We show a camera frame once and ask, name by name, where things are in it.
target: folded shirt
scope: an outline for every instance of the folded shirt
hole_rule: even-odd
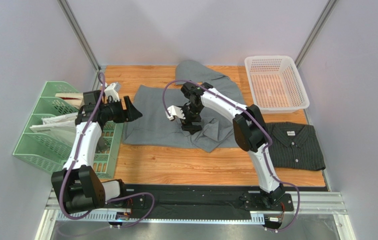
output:
[[[273,140],[269,154],[275,168],[323,170],[325,162],[312,125],[293,122],[266,123]]]

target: wooden surface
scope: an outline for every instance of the wooden surface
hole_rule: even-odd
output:
[[[229,76],[238,84],[246,104],[253,103],[244,66],[209,67]],[[105,75],[107,83],[121,84],[119,96],[133,100],[140,85],[163,88],[174,80],[175,66],[108,66]],[[306,124],[302,110],[263,117],[267,123]],[[325,186],[321,171],[277,168],[276,173],[281,180],[298,186]],[[258,185],[251,159],[239,148],[216,148],[207,153],[201,149],[121,144],[115,178],[127,184]]]

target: gray garment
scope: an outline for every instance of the gray garment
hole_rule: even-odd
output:
[[[176,68],[176,79],[209,83],[226,97],[245,104],[241,91],[229,77],[198,62],[180,63]],[[134,106],[143,117],[125,124],[123,134],[125,144],[201,148],[206,152],[211,152],[217,147],[238,147],[234,139],[232,123],[209,108],[204,108],[201,112],[202,122],[199,124],[202,126],[202,131],[194,135],[182,131],[179,120],[168,120],[162,104],[162,91],[162,88],[140,86],[134,97]],[[179,89],[168,89],[165,100],[167,106],[182,106],[188,102]]]

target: black mounting plate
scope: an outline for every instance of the black mounting plate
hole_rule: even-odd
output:
[[[260,198],[262,197],[261,193],[244,193],[244,205],[245,209],[248,211],[282,211],[282,205],[285,206],[285,212],[294,211],[294,205],[292,203],[291,194],[285,193],[278,202],[272,206],[272,208],[266,208]]]

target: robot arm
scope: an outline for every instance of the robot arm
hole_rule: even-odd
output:
[[[189,102],[183,106],[169,107],[168,112],[171,116],[168,116],[168,119],[173,121],[175,118],[179,118],[182,129],[189,131],[191,134],[202,130],[201,126],[193,125],[192,123],[201,121],[200,112],[204,107],[215,110],[229,121],[233,122],[236,143],[241,149],[248,152],[252,160],[258,176],[258,183],[266,196],[264,202],[266,205],[274,205],[284,195],[285,191],[283,190],[282,184],[273,179],[267,169],[265,161],[268,161],[272,173],[275,174],[268,150],[266,149],[267,159],[264,159],[262,154],[263,148],[266,145],[264,135],[260,129],[251,122],[250,118],[237,107],[246,109],[255,117],[260,125],[265,128],[265,123],[259,108],[256,105],[246,106],[237,103],[222,95],[208,83],[203,83],[202,85],[212,93],[204,91],[192,83],[185,83],[181,88],[181,92],[189,99]],[[218,95],[227,99],[227,102],[217,97]]]
[[[104,103],[102,101],[100,103],[99,109],[95,113],[78,147],[80,135],[86,124],[88,124],[88,119],[94,111],[101,91],[84,93],[85,105],[79,110],[78,117],[75,120],[76,138],[71,154],[63,166],[63,170],[54,172],[51,177],[54,192],[57,198],[59,198],[64,176],[74,160],[75,153],[78,151],[78,159],[69,175],[64,190],[64,206],[66,212],[69,214],[102,208],[107,200],[119,196],[122,197],[125,194],[125,186],[120,179],[101,183],[91,167],[94,163],[97,143],[101,139],[106,122],[131,122],[142,116],[132,105],[128,96],[124,97],[126,109],[123,109],[122,102],[117,93],[119,87],[117,83],[113,83],[105,89],[107,102]]]

